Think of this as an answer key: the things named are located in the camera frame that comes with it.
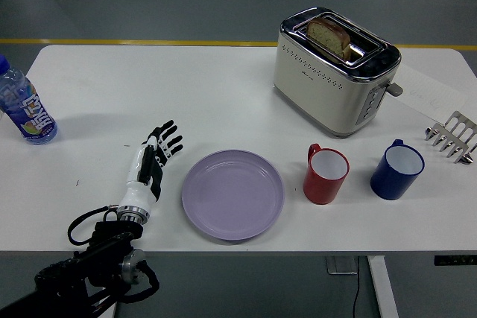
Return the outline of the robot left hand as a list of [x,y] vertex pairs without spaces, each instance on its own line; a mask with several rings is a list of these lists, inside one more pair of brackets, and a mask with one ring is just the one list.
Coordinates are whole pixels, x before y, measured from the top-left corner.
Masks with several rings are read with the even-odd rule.
[[119,211],[141,212],[148,216],[161,194],[163,168],[172,156],[183,149],[181,135],[173,120],[156,127],[140,145],[126,180],[126,194]]

